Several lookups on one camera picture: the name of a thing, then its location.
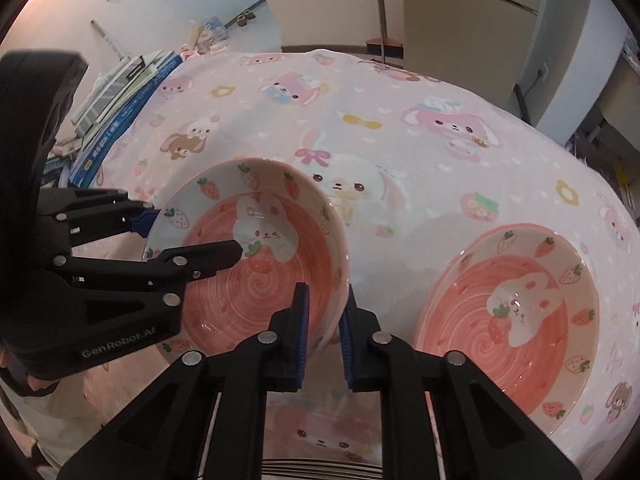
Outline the pink cartoon tablecloth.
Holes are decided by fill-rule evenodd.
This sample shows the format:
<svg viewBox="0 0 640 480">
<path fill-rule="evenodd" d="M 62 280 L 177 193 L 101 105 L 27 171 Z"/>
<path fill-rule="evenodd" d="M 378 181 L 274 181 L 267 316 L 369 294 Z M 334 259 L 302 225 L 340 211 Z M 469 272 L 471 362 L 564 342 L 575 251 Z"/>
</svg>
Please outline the pink cartoon tablecloth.
<svg viewBox="0 0 640 480">
<path fill-rule="evenodd" d="M 605 470 L 639 416 L 639 232 L 600 174 L 432 77 L 326 51 L 226 53 L 182 61 L 88 188 L 126 190 L 162 211 L 201 172 L 249 158 L 314 180 L 345 229 L 347 300 L 413 349 L 436 282 L 481 235 L 533 223 L 568 240 L 596 285 L 599 339 L 582 395 L 546 436 L 577 479 Z M 73 254 L 145 261 L 148 237 L 122 233 Z M 307 348 L 302 386 L 267 394 L 257 479 L 386 479 L 380 396 L 349 389 L 340 321 L 323 349 Z M 42 454 L 44 478 L 62 479 L 63 466 L 173 363 L 157 346 L 178 333 L 58 379 L 11 370 L 1 344 L 3 418 L 21 446 Z"/>
</svg>

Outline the blue book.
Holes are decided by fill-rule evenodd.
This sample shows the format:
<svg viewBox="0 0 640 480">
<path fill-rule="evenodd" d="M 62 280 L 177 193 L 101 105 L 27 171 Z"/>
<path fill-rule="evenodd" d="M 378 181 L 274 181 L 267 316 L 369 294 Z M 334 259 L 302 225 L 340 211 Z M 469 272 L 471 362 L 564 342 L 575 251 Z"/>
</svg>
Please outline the blue book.
<svg viewBox="0 0 640 480">
<path fill-rule="evenodd" d="M 157 74 L 138 90 L 119 109 L 115 116 L 106 122 L 89 145 L 84 148 L 75 160 L 70 175 L 67 179 L 67 186 L 72 188 L 88 188 L 91 181 L 98 173 L 102 162 L 113 144 L 129 129 L 134 123 L 138 114 L 145 107 L 146 102 L 151 99 L 153 93 L 160 88 L 160 84 L 182 63 L 182 58 L 174 54 L 167 61 L 163 62 Z"/>
</svg>

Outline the beige refrigerator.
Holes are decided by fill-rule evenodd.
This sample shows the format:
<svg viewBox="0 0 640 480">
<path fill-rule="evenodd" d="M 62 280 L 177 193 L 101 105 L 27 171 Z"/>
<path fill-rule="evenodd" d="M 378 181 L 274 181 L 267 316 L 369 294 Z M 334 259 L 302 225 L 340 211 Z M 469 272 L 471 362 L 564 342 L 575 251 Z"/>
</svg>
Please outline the beige refrigerator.
<svg viewBox="0 0 640 480">
<path fill-rule="evenodd" d="M 503 106 L 524 66 L 541 0 L 404 0 L 404 66 Z"/>
</svg>

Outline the pink strawberry bowl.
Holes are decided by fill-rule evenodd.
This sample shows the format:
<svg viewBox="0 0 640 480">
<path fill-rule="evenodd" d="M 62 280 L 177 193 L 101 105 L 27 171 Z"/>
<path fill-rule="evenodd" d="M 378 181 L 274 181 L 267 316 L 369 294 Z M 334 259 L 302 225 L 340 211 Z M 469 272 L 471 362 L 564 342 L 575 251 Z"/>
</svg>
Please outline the pink strawberry bowl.
<svg viewBox="0 0 640 480">
<path fill-rule="evenodd" d="M 167 362 L 189 350 L 232 350 L 288 307 L 298 283 L 309 287 L 308 352 L 333 337 L 349 285 L 343 222 L 311 177 L 275 160 L 230 160 L 208 168 L 168 200 L 143 253 L 236 240 L 232 268 L 186 288 L 178 335 L 157 348 Z"/>
<path fill-rule="evenodd" d="M 587 385 L 599 339 L 599 295 L 560 234 L 517 223 L 481 235 L 436 282 L 414 348 L 460 351 L 545 433 Z"/>
</svg>

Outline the red broom and dustpan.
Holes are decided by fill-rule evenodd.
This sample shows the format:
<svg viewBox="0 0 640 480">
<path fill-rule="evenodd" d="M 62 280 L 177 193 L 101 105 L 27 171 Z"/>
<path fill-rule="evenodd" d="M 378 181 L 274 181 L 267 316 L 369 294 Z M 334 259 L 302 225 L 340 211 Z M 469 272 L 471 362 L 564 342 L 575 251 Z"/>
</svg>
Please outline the red broom and dustpan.
<svg viewBox="0 0 640 480">
<path fill-rule="evenodd" d="M 404 45 L 394 38 L 390 38 L 387 27 L 386 5 L 385 0 L 376 0 L 378 4 L 378 29 L 380 30 L 380 38 L 377 40 L 369 40 L 367 46 L 377 44 L 380 47 L 380 62 L 387 65 L 387 58 L 403 58 Z"/>
</svg>

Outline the stack of papers and books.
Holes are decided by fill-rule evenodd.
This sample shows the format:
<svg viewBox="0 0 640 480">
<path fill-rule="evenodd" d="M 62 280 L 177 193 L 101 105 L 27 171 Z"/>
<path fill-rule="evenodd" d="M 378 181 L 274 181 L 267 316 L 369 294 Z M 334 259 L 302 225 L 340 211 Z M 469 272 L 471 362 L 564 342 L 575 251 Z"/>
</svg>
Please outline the stack of papers and books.
<svg viewBox="0 0 640 480">
<path fill-rule="evenodd" d="M 73 135 L 56 141 L 47 160 L 72 156 L 85 148 L 107 119 L 150 82 L 160 71 L 160 66 L 174 55 L 174 51 L 160 49 L 123 58 L 107 75 L 96 81 L 70 118 Z"/>
</svg>

